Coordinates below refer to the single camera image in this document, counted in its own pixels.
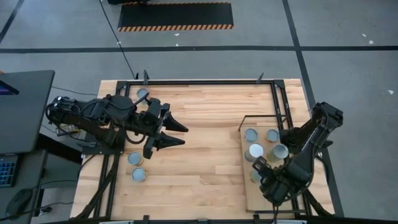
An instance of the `wooden tabletop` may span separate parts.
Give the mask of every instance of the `wooden tabletop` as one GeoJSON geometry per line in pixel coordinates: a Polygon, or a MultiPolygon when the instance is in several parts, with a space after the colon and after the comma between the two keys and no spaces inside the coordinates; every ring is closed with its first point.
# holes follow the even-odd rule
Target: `wooden tabletop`
{"type": "MultiPolygon", "coordinates": [[[[286,79],[285,86],[294,126],[309,119],[309,110],[299,79],[286,79]]],[[[102,81],[98,97],[115,94],[116,80],[102,81]]],[[[133,86],[130,97],[137,100],[133,86]]],[[[170,103],[173,117],[189,128],[188,133],[167,134],[186,141],[154,152],[141,167],[147,172],[145,182],[131,179],[127,156],[142,153],[142,144],[126,142],[119,161],[112,220],[250,219],[246,196],[238,127],[244,115],[275,114],[272,94],[266,85],[152,85],[150,97],[170,103]]],[[[132,133],[129,136],[137,139],[132,133]]],[[[96,156],[80,173],[71,217],[78,215],[98,188],[103,156],[96,156]]],[[[333,213],[323,165],[316,161],[310,186],[312,194],[333,213]]],[[[101,214],[106,207],[107,192],[101,214]]],[[[292,214],[279,214],[291,218],[292,214]]],[[[261,218],[272,218],[262,214],[261,218]]]]}

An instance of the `hazard stripe tape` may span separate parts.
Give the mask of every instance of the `hazard stripe tape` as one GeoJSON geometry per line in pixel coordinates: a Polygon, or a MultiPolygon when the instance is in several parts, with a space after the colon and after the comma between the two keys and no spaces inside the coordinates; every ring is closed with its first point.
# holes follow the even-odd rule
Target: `hazard stripe tape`
{"type": "MultiPolygon", "coordinates": [[[[127,5],[133,5],[133,4],[138,4],[138,2],[127,2],[124,3],[124,6],[127,5]]],[[[229,2],[168,2],[168,3],[164,3],[164,2],[156,2],[156,3],[150,3],[148,2],[147,5],[162,5],[162,4],[229,4],[229,2]]]]}
{"type": "Polygon", "coordinates": [[[139,31],[170,31],[170,30],[219,30],[232,29],[232,24],[211,24],[211,25],[173,25],[173,26],[139,26],[139,27],[119,27],[119,32],[139,32],[139,31]]]}

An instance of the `keyboard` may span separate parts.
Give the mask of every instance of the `keyboard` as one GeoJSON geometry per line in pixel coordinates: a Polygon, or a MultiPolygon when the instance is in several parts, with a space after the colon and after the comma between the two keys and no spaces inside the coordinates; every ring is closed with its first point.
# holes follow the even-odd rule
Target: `keyboard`
{"type": "Polygon", "coordinates": [[[18,155],[0,156],[0,187],[13,187],[19,167],[18,155]]]}

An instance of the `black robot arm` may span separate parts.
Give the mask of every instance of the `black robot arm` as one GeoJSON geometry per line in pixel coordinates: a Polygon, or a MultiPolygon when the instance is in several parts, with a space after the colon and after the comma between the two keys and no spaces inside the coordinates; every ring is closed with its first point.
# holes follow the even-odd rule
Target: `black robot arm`
{"type": "Polygon", "coordinates": [[[103,99],[88,102],[59,96],[46,107],[45,114],[57,127],[60,127],[60,124],[75,125],[94,135],[109,148],[115,148],[120,144],[120,139],[117,138],[118,131],[132,131],[136,136],[141,134],[140,141],[133,141],[126,133],[126,139],[133,144],[143,142],[147,136],[144,157],[150,159],[153,147],[159,150],[185,144],[181,139],[166,135],[161,131],[162,127],[179,132],[188,132],[188,129],[174,120],[168,103],[162,105],[160,100],[156,98],[147,100],[146,97],[147,95],[133,103],[130,98],[118,95],[106,95],[103,99]],[[146,100],[148,109],[137,113],[137,104],[143,100],[146,100]],[[109,124],[119,130],[102,128],[109,124]]]}
{"type": "Polygon", "coordinates": [[[296,155],[276,168],[271,168],[263,157],[257,158],[252,166],[262,177],[263,196],[279,206],[307,190],[313,178],[315,156],[332,144],[327,138],[342,124],[343,112],[323,102],[313,107],[311,119],[301,128],[281,131],[281,142],[296,155]]]}

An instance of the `gray floor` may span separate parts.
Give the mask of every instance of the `gray floor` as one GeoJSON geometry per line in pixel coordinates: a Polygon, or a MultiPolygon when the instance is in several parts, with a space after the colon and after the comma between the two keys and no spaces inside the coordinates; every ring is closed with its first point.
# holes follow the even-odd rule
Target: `gray floor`
{"type": "MultiPolygon", "coordinates": [[[[293,46],[282,0],[231,0],[232,30],[118,33],[124,47],[217,45],[293,46]]],[[[17,0],[0,0],[0,30],[17,0]]],[[[398,45],[398,1],[289,0],[302,46],[398,45]]],[[[114,28],[120,6],[104,3],[114,28]]],[[[97,0],[25,0],[1,49],[117,47],[97,0]]],[[[329,148],[346,217],[398,220],[398,180],[394,149],[398,145],[398,52],[304,52],[315,99],[344,111],[345,123],[331,136],[329,148]]],[[[146,69],[154,78],[301,78],[294,51],[128,52],[135,72],[146,69]]],[[[20,72],[52,69],[53,85],[96,93],[100,80],[129,79],[121,53],[0,54],[0,70],[20,72]]],[[[50,100],[68,95],[53,89],[50,100]]],[[[53,126],[43,122],[54,130],[53,126]]],[[[43,133],[56,138],[54,133],[43,133]]],[[[50,160],[73,179],[78,166],[50,160]]],[[[69,202],[73,185],[46,190],[44,204],[69,202]]],[[[60,205],[32,223],[66,220],[70,206],[60,205]]]]}

